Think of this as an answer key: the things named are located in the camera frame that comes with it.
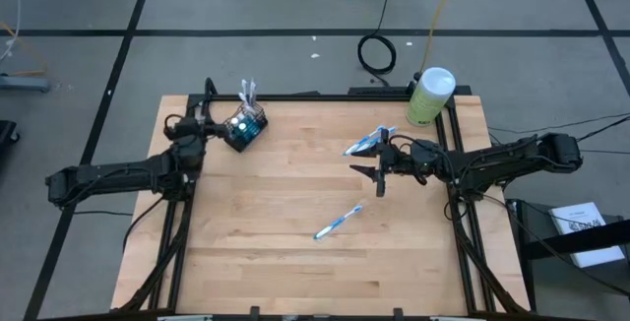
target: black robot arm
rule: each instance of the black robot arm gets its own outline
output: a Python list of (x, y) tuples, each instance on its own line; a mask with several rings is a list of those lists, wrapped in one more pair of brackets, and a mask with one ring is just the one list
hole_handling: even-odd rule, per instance
[[(394, 139), (406, 139), (410, 151), (406, 153), (392, 144)], [(435, 175), (452, 184), (463, 196), (480, 199), (490, 185), (511, 181), (540, 170), (570, 173), (582, 165), (580, 149), (575, 138), (566, 134), (545, 134), (524, 138), (514, 143), (468, 153), (445, 152), (439, 145), (404, 135), (389, 138), (381, 132), (381, 142), (353, 154), (358, 157), (379, 158), (379, 167), (351, 165), (377, 183), (376, 195), (385, 194), (385, 175), (412, 175), (420, 184)]]
[(199, 175), (209, 136), (223, 138), (227, 129), (216, 124), (202, 105), (202, 120), (179, 118), (174, 126), (164, 123), (164, 135), (170, 147), (146, 160), (114, 164), (70, 166), (46, 177), (48, 201), (59, 208), (76, 205), (96, 194), (151, 190), (165, 200), (184, 200), (190, 192), (189, 181)]

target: wooden tabletop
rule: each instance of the wooden tabletop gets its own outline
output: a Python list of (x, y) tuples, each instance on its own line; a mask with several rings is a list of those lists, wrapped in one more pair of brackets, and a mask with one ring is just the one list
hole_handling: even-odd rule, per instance
[[(149, 155), (169, 146), (164, 117), (184, 114), (187, 96), (164, 96)], [(467, 151), (490, 146), (478, 96), (456, 97)], [(260, 103), (269, 126), (242, 154), (222, 140), (207, 146), (177, 305), (178, 313), (466, 315), (452, 224), (444, 218), (445, 184), (420, 186), (390, 175), (384, 198), (348, 168), (374, 159), (342, 152), (378, 125), (437, 142), (435, 126), (413, 127), (404, 102), (270, 101)], [(236, 102), (212, 103), (215, 120)], [(444, 113), (450, 148), (448, 114)], [(500, 190), (488, 194), (503, 199)], [(156, 199), (138, 196), (134, 219)], [(356, 204), (363, 211), (322, 241), (313, 234)], [(120, 306), (155, 265), (166, 204), (132, 232), (112, 306)], [(508, 217), (491, 201), (476, 203), (488, 266), (505, 289), (529, 308)], [(478, 274), (471, 264), (477, 308)], [(164, 277), (165, 305), (171, 271)]]

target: yellow cable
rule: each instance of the yellow cable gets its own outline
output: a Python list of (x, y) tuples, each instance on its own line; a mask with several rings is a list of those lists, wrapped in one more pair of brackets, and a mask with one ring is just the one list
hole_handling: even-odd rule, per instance
[(431, 39), (433, 38), (433, 30), (435, 30), (435, 26), (437, 25), (437, 19), (440, 17), (440, 13), (442, 12), (442, 8), (446, 4), (446, 0), (441, 0), (440, 4), (437, 6), (437, 10), (435, 10), (435, 15), (433, 16), (433, 22), (431, 22), (431, 28), (429, 29), (429, 37), (426, 40), (426, 47), (424, 48), (424, 56), (422, 57), (422, 65), (420, 65), (420, 74), (424, 71), (424, 65), (426, 64), (426, 59), (429, 57), (429, 49), (431, 48)]
[[(0, 27), (2, 27), (5, 31), (7, 31), (7, 33), (10, 34), (11, 36), (15, 36), (13, 31), (11, 31), (9, 26), (7, 26), (4, 22), (0, 22)], [(33, 70), (33, 71), (21, 71), (21, 72), (9, 74), (9, 75), (11, 75), (11, 76), (43, 76), (43, 75), (45, 75), (46, 72), (48, 72), (48, 64), (46, 63), (46, 60), (44, 60), (43, 57), (39, 56), (39, 54), (37, 54), (37, 52), (34, 51), (21, 38), (17, 37), (16, 41), (27, 51), (28, 54), (30, 54), (33, 58), (35, 58), (35, 60), (37, 60), (39, 62), (39, 64), (41, 65), (41, 67), (43, 69), (42, 70)]]

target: blue toothbrush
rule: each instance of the blue toothbrush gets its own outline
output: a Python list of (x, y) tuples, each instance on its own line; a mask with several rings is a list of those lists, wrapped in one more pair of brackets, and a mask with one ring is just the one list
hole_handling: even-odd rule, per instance
[[(356, 144), (349, 147), (344, 152), (344, 156), (352, 155), (352, 153), (365, 150), (379, 142), (381, 140), (381, 130), (385, 130), (385, 126), (379, 125), (378, 127), (376, 127), (376, 130), (371, 132), (369, 135), (364, 136), (363, 139), (359, 140), (358, 142), (356, 142)], [(387, 130), (390, 132), (390, 135), (392, 135), (396, 132), (396, 127), (391, 127)]]
[(335, 228), (337, 228), (337, 226), (341, 225), (343, 222), (346, 221), (347, 218), (349, 218), (352, 214), (354, 213), (358, 213), (361, 211), (361, 209), (363, 209), (363, 206), (361, 206), (360, 204), (357, 205), (356, 207), (352, 208), (351, 211), (347, 212), (344, 216), (342, 216), (341, 218), (335, 220), (334, 223), (324, 227), (324, 229), (322, 229), (321, 231), (317, 232), (314, 236), (313, 239), (315, 240), (320, 240), (322, 239), (322, 237), (326, 236), (330, 231), (334, 230)]

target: gray floor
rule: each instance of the gray floor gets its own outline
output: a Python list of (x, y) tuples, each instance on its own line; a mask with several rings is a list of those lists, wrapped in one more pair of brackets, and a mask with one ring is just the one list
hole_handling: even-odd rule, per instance
[[(372, 28), (383, 0), (147, 0), (139, 29)], [(439, 0), (390, 0), (384, 28), (428, 28)], [(627, 0), (596, 0), (611, 29), (630, 29)], [(15, 24), (15, 0), (3, 0), (0, 21)], [(23, 0), (25, 29), (123, 30), (135, 0)], [(441, 29), (595, 30), (584, 0), (449, 0)], [(0, 37), (0, 44), (8, 37)], [(0, 118), (17, 121), (23, 140), (0, 174), (0, 320), (22, 317), (59, 212), (46, 202), (43, 178), (79, 162), (121, 38), (25, 37), (47, 59), (48, 94), (0, 93)], [(417, 70), (426, 38), (395, 36), (399, 61), (387, 76), (402, 85)], [(201, 90), (211, 76), (222, 93), (254, 77), (263, 93), (318, 90), (343, 94), (375, 86), (356, 60), (354, 36), (136, 37), (123, 68), (94, 162), (129, 161), (149, 147), (159, 98)], [(615, 40), (630, 57), (630, 38)], [(387, 61), (366, 45), (368, 62)], [(481, 95), (488, 124), (528, 129), (630, 111), (630, 96), (599, 37), (438, 37), (430, 66), (449, 68)], [(37, 67), (21, 49), (1, 72)], [(570, 128), (585, 134), (600, 124)], [(497, 133), (500, 140), (517, 136)], [(583, 148), (628, 150), (630, 126), (584, 142)], [(508, 196), (552, 206), (597, 202), (608, 214), (630, 217), (624, 188), (630, 156), (585, 154), (571, 175), (534, 174), (517, 180)], [(131, 212), (134, 194), (91, 198), (82, 209)], [(76, 217), (41, 316), (107, 310), (129, 218)], [(602, 320), (621, 319), (630, 305), (607, 293), (580, 295), (561, 280), (536, 286), (540, 312)]]

